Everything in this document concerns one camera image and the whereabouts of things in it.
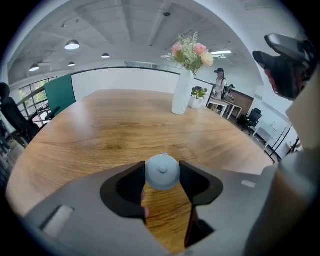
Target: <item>round table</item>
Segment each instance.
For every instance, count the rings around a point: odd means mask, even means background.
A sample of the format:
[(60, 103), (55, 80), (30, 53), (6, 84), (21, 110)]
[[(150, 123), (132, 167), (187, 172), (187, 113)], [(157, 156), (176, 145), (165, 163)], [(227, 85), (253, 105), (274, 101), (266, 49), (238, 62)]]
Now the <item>round table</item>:
[[(233, 124), (202, 107), (171, 112), (173, 95), (99, 90), (71, 105), (28, 145), (12, 172), (6, 196), (25, 215), (73, 179), (167, 153), (216, 169), (260, 175), (272, 164)], [(191, 203), (178, 183), (167, 191), (145, 185), (146, 225), (171, 252), (184, 250)]]

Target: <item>potted plant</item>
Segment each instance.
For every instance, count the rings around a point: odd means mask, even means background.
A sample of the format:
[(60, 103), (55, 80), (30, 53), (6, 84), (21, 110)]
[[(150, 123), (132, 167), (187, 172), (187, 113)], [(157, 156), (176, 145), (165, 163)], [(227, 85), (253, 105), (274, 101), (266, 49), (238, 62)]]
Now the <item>potted plant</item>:
[(209, 67), (214, 63), (207, 47), (197, 43), (197, 40), (198, 32), (187, 37), (179, 35), (178, 42), (172, 47), (172, 53), (161, 56), (183, 66), (172, 101), (171, 111), (176, 115), (183, 115), (188, 107), (194, 75), (202, 66)]
[(202, 99), (205, 98), (207, 89), (200, 86), (192, 88), (191, 99), (189, 101), (189, 106), (195, 110), (199, 109), (202, 105)]

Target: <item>chair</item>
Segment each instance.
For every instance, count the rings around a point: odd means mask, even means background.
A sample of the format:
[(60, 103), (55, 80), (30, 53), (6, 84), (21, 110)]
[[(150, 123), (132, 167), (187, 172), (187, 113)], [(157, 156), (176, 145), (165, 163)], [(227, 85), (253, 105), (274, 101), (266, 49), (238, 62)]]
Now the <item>chair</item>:
[(251, 111), (250, 115), (244, 115), (242, 114), (240, 118), (237, 120), (238, 126), (242, 127), (242, 131), (246, 129), (249, 132), (249, 135), (251, 135), (250, 127), (256, 127), (259, 123), (259, 119), (262, 117), (261, 110), (258, 108), (255, 108)]
[[(33, 119), (37, 116), (37, 112), (32, 114), (28, 119), (26, 119), (20, 112), (15, 101), (9, 97), (10, 88), (9, 86), (1, 82), (0, 83), (0, 98), (1, 98), (1, 112), (4, 117), (8, 120), (8, 122), (16, 129), (16, 131), (20, 134), (22, 139), (25, 140), (27, 144), (29, 144), (32, 139), (38, 134), (41, 130), (38, 125), (33, 123)], [(60, 109), (60, 107), (56, 107), (51, 110), (50, 117), (51, 119), (54, 117), (55, 113)]]

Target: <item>ceiling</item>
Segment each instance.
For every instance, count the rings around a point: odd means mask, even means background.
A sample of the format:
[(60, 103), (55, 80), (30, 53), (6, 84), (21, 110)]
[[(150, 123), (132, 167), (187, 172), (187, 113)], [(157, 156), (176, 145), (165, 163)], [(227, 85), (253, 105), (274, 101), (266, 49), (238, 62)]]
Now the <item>ceiling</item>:
[[(103, 53), (109, 53), (110, 59), (147, 61), (151, 50), (165, 54), (177, 41), (178, 34), (190, 35), (195, 31), (199, 32), (198, 42), (208, 49), (233, 52), (227, 60), (218, 59), (218, 62), (235, 67), (248, 61), (248, 56), (230, 36), (174, 0), (71, 0), (32, 31), (10, 67), (9, 82), (68, 70), (71, 61), (77, 66), (100, 62)], [(64, 49), (71, 39), (79, 41), (79, 49)], [(29, 72), (33, 63), (41, 63), (41, 68)]]

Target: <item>green panel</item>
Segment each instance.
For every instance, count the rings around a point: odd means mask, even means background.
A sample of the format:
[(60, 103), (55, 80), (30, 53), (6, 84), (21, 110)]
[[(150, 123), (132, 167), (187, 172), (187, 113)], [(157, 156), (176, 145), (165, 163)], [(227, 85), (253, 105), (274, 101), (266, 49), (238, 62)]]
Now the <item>green panel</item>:
[(60, 107), (55, 116), (76, 102), (70, 74), (46, 83), (45, 93), (52, 110)]

